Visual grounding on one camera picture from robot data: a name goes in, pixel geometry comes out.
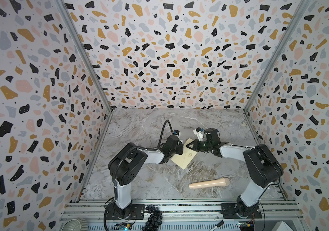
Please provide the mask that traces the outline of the cream paper envelope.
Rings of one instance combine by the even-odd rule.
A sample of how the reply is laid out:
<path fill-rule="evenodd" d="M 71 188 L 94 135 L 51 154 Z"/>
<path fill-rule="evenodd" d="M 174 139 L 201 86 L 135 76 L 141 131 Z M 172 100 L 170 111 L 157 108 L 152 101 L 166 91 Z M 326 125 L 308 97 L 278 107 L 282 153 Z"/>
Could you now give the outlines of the cream paper envelope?
<path fill-rule="evenodd" d="M 172 158 L 171 161 L 178 165 L 182 169 L 186 169 L 188 164 L 193 160 L 193 158 L 196 156 L 198 152 L 193 151 L 189 148 L 186 147 L 187 144 L 191 143 L 193 139 L 187 139 L 187 141 L 184 144 L 183 148 L 183 154 L 182 155 L 177 155 L 175 154 Z"/>

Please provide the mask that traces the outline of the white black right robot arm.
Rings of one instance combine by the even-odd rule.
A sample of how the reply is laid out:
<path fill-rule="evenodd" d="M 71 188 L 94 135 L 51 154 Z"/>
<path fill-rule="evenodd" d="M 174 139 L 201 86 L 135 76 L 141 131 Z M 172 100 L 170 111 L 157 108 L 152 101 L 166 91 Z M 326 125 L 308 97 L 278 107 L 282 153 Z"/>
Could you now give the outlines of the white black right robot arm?
<path fill-rule="evenodd" d="M 250 181 L 235 203 L 221 207 L 224 218 L 260 218 L 259 201 L 269 186 L 274 185 L 283 175 L 281 164 L 264 144 L 241 146 L 221 142 L 219 131 L 215 128 L 196 128 L 197 139 L 186 145 L 195 152 L 211 153 L 220 158 L 232 158 L 246 163 Z"/>

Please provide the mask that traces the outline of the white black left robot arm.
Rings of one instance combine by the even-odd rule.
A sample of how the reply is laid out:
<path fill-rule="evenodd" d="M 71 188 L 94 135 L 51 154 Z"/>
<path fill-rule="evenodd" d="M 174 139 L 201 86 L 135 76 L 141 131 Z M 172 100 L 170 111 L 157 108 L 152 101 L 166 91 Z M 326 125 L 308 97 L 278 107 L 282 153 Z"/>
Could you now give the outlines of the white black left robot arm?
<path fill-rule="evenodd" d="M 108 219 L 127 219 L 132 211 L 139 213 L 131 197 L 131 182 L 144 164 L 164 164 L 174 155 L 183 154 L 184 145 L 176 135 L 170 135 L 159 148 L 146 148 L 128 143 L 108 164 L 114 185 L 113 203 L 107 206 Z"/>

